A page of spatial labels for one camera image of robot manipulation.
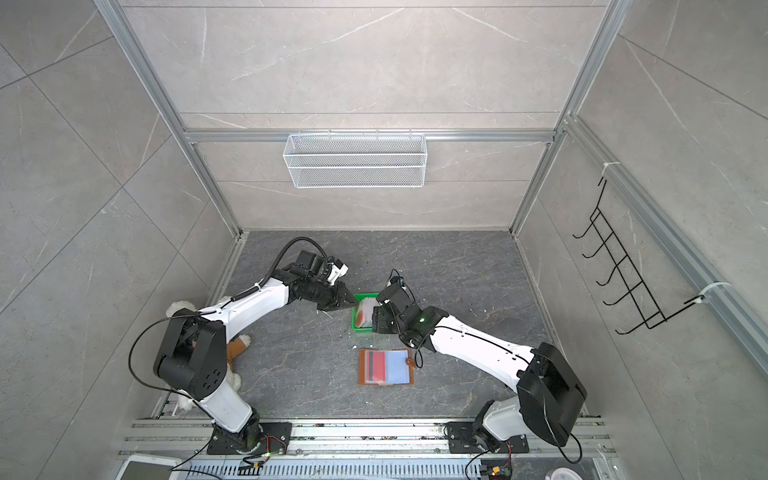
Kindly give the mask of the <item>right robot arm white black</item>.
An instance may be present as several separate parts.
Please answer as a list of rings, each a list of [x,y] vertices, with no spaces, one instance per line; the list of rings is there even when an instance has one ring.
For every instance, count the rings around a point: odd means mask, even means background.
[[[531,347],[493,337],[443,309],[419,307],[396,283],[376,301],[375,332],[397,335],[416,355],[426,349],[466,362],[513,391],[507,400],[486,402],[473,421],[472,438],[481,450],[494,451],[527,435],[562,449],[573,437],[587,390],[554,345]]]

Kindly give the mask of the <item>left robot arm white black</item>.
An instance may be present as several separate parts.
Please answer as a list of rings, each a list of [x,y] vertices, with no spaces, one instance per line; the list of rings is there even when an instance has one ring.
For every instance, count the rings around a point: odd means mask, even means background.
[[[335,257],[302,251],[253,287],[201,311],[176,307],[168,321],[153,372],[191,397],[214,421],[239,434],[257,420],[254,409],[226,379],[227,346],[267,314],[305,300],[319,311],[344,310],[358,301],[341,278],[348,267]]]

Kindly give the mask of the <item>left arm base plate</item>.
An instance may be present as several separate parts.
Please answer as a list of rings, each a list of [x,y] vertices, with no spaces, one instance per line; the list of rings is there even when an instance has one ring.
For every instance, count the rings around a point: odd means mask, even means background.
[[[213,424],[209,455],[262,455],[285,453],[291,439],[291,422],[247,424],[239,433],[232,433]]]

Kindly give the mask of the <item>green plastic card tray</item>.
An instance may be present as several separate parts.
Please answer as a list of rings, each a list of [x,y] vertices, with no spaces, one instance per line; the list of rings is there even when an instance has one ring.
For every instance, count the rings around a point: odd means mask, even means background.
[[[373,310],[379,305],[376,293],[358,293],[354,295],[357,306],[352,311],[351,327],[355,332],[373,331]]]

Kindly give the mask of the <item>brown leather card holder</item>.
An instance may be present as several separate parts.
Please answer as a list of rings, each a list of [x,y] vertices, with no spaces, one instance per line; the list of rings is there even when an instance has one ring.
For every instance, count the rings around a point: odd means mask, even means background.
[[[366,384],[363,381],[363,357],[366,350],[359,351],[358,384],[372,386],[412,385],[414,383],[415,362],[413,354],[407,349],[400,350],[376,350],[383,351],[386,357],[387,380],[383,384]]]

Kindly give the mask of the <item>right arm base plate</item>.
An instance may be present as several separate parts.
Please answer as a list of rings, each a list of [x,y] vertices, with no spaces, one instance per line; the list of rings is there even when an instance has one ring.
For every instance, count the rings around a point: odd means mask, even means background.
[[[512,436],[506,441],[495,439],[472,422],[453,421],[444,425],[444,435],[451,454],[512,453],[530,452],[525,434]]]

